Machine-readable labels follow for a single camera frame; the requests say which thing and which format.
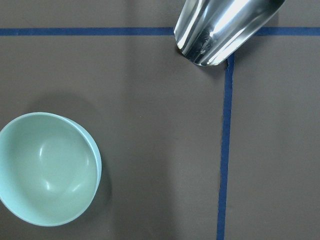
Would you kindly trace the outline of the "light green bowl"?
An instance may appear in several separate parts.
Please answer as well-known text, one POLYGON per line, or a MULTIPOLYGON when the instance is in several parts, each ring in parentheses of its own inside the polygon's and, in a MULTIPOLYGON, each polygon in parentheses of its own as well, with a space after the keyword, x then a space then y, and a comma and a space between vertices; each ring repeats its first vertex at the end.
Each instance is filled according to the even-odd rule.
POLYGON ((67 224, 92 203, 102 159, 92 136, 75 121, 48 112, 11 120, 0 132, 0 200, 30 224, 67 224))

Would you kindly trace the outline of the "shiny metal scoop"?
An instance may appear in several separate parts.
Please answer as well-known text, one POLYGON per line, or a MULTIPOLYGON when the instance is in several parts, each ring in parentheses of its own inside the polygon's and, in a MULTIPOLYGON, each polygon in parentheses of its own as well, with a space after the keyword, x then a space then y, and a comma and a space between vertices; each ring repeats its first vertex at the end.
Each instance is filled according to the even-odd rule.
POLYGON ((195 65, 217 66, 283 4, 282 0, 187 0, 173 30, 177 48, 195 65))

